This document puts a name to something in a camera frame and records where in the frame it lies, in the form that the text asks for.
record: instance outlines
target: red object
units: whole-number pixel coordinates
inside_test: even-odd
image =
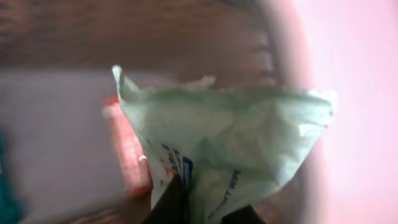
[[[148,194],[152,182],[142,146],[119,105],[117,96],[105,100],[104,113],[111,122],[111,132],[129,194]]]

